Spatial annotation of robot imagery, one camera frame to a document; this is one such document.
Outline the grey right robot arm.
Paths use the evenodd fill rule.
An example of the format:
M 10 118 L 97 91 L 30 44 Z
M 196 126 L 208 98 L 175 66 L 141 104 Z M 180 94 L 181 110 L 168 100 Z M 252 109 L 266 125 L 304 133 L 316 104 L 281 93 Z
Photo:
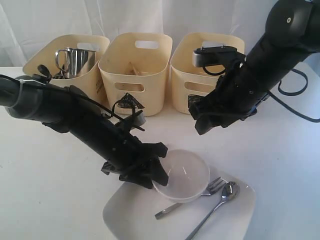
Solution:
M 190 97 L 188 110 L 200 135 L 245 120 L 272 96 L 272 88 L 295 66 L 320 51 L 320 3 L 279 0 L 272 7 L 265 32 L 248 54 L 232 46 L 200 47 L 192 53 L 197 68 L 222 65 L 215 89 Z

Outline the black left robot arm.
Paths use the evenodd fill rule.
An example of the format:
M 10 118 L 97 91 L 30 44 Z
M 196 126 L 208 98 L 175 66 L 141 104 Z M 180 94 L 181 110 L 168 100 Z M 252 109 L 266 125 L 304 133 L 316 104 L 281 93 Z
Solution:
M 52 130 L 70 133 L 101 156 L 106 175 L 117 174 L 122 182 L 147 189 L 154 183 L 166 186 L 169 177 L 161 159 L 168 148 L 162 143 L 143 143 L 131 130 L 141 128 L 141 110 L 111 122 L 114 113 L 103 115 L 103 105 L 75 86 L 59 87 L 35 80 L 0 77 L 0 104 L 16 119 L 42 123 Z

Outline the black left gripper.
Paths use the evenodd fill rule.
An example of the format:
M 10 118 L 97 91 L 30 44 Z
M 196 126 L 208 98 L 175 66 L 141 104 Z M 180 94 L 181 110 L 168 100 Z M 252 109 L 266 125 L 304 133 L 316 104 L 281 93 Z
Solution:
M 79 118 L 72 125 L 72 134 L 107 160 L 103 172 L 118 174 L 120 181 L 144 188 L 151 188 L 153 181 L 167 186 L 169 177 L 159 157 L 165 158 L 168 148 L 162 142 L 143 143 L 95 114 Z

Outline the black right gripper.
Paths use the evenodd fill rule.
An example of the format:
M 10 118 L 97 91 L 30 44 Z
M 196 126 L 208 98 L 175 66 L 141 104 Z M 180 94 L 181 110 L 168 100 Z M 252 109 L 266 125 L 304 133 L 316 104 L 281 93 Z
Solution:
M 196 120 L 195 129 L 204 135 L 212 128 L 226 128 L 238 120 L 257 113 L 257 107 L 268 99 L 270 60 L 248 57 L 218 80 L 213 93 L 189 94 L 188 111 Z

